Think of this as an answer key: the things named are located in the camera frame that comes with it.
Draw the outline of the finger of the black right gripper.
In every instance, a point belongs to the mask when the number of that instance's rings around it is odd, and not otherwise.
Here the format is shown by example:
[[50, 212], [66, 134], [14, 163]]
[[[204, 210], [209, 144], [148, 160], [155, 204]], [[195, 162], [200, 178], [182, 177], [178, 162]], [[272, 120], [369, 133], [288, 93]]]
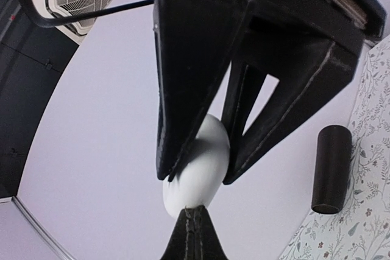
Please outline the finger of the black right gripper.
[[[356, 55], [334, 43], [241, 47], [232, 60], [222, 112], [230, 139], [224, 184], [232, 184], [330, 102], [352, 81], [355, 71]], [[267, 75], [279, 83], [245, 129]]]
[[250, 0], [155, 0], [159, 180], [185, 164], [252, 11]]

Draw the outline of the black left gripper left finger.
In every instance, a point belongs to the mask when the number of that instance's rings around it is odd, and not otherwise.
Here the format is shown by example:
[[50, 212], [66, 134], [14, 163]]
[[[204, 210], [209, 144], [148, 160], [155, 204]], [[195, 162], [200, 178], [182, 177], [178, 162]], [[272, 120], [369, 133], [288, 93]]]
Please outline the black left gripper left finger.
[[181, 210], [161, 260], [194, 259], [194, 208]]

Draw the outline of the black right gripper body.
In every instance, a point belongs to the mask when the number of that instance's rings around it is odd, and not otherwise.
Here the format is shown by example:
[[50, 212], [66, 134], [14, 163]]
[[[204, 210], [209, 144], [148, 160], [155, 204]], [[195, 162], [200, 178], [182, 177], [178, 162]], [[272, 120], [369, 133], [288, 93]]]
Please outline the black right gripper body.
[[252, 18], [247, 30], [270, 35], [287, 32], [314, 35], [351, 53], [360, 40], [383, 35], [386, 12], [377, 0], [250, 0]]

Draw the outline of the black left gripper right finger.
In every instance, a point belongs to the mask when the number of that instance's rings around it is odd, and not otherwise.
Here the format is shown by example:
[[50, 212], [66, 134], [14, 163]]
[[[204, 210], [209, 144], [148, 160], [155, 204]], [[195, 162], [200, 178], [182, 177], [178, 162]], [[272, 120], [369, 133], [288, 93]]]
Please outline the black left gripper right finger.
[[227, 259], [208, 210], [198, 206], [194, 210], [194, 259]]

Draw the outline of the white earbud charging case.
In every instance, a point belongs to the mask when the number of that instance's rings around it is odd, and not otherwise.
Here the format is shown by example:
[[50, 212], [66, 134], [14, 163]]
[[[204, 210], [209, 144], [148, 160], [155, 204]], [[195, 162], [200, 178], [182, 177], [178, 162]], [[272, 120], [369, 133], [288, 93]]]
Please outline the white earbud charging case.
[[230, 142], [223, 123], [206, 115], [184, 166], [172, 181], [163, 181], [166, 212], [177, 219], [184, 208], [209, 207], [226, 176]]

